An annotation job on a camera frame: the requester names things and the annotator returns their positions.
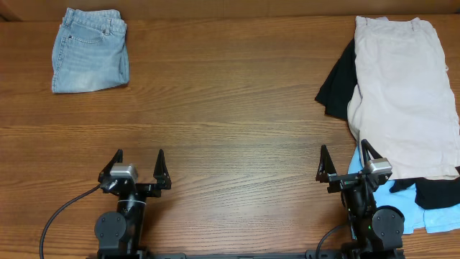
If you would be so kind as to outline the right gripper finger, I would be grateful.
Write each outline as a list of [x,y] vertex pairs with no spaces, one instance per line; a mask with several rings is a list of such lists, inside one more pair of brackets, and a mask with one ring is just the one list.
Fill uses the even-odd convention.
[[319,181],[321,183],[328,183],[329,178],[333,176],[337,176],[334,163],[331,159],[330,153],[326,145],[322,145],[320,151],[318,170],[316,174],[316,181]]
[[368,161],[380,159],[382,156],[371,146],[367,139],[361,141],[362,163],[365,165]]

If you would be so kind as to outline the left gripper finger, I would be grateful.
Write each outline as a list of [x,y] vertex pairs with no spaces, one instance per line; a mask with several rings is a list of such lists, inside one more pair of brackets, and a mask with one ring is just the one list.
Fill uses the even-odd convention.
[[110,171],[116,163],[123,162],[123,150],[118,149],[113,158],[107,163],[103,170],[98,175],[98,181],[103,181],[106,177],[110,176]]
[[163,190],[163,189],[170,190],[171,189],[172,181],[170,179],[170,175],[167,170],[167,166],[165,162],[165,154],[162,149],[159,150],[159,153],[157,155],[153,177],[156,180],[157,189],[160,189],[160,190]]

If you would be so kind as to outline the beige shorts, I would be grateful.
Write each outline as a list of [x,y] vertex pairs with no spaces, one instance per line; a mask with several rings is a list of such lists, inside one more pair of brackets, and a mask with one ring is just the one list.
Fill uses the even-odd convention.
[[357,17],[350,130],[392,165],[393,180],[459,177],[459,117],[432,24]]

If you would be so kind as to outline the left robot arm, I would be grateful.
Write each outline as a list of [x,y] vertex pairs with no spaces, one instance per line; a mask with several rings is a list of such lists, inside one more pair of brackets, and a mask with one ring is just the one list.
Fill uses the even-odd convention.
[[123,151],[117,150],[98,177],[105,194],[118,197],[115,211],[102,214],[95,223],[98,258],[151,258],[148,248],[140,245],[144,211],[148,198],[160,198],[172,186],[165,154],[159,151],[153,171],[154,183],[140,183],[133,164],[123,162]]

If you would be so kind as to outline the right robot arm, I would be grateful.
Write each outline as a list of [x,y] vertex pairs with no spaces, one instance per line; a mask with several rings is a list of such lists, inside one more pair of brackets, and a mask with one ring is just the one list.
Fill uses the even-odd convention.
[[[405,217],[393,206],[377,206],[374,192],[388,182],[392,166],[367,140],[361,141],[364,167],[357,173],[339,175],[325,145],[321,146],[316,180],[327,183],[327,191],[341,194],[347,223],[334,227],[318,242],[307,258],[404,258],[403,230]],[[326,239],[337,230],[348,227],[351,241],[338,250],[324,250]]]

